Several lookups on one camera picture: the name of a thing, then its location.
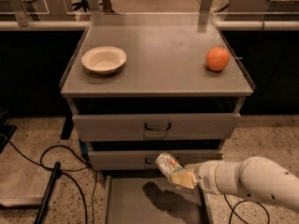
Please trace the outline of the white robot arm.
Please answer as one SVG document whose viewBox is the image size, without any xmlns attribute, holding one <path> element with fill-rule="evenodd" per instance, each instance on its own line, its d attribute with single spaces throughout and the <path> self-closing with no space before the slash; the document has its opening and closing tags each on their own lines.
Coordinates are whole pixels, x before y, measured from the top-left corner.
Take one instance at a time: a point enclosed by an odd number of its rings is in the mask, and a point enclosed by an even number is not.
<svg viewBox="0 0 299 224">
<path fill-rule="evenodd" d="M 170 181 L 214 195 L 233 195 L 257 203 L 285 207 L 299 213 L 299 178 L 263 157 L 242 162 L 206 161 L 181 167 L 170 159 Z"/>
</svg>

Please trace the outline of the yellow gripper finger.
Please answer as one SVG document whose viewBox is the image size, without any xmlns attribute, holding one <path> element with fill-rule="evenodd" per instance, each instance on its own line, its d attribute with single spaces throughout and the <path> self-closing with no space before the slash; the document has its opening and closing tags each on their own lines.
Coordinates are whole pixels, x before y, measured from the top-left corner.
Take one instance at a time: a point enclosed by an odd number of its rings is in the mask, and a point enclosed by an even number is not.
<svg viewBox="0 0 299 224">
<path fill-rule="evenodd" d="M 202 163 L 192 163 L 192 164 L 187 164 L 184 166 L 184 168 L 186 170 L 191 170 L 191 171 L 195 171 L 197 170 L 198 168 L 200 168 L 202 166 Z"/>
<path fill-rule="evenodd" d="M 170 180 L 173 184 L 187 189 L 194 189 L 198 185 L 195 175 L 189 171 L 174 172 L 170 175 Z"/>
</svg>

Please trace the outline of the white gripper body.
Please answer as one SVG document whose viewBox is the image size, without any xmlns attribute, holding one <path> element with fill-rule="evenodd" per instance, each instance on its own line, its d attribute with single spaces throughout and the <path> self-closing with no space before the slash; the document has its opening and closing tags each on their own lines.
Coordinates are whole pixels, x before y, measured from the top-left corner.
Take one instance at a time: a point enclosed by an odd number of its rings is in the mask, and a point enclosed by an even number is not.
<svg viewBox="0 0 299 224">
<path fill-rule="evenodd" d="M 206 161 L 195 169 L 198 185 L 203 192 L 234 195 L 239 192 L 239 162 Z"/>
</svg>

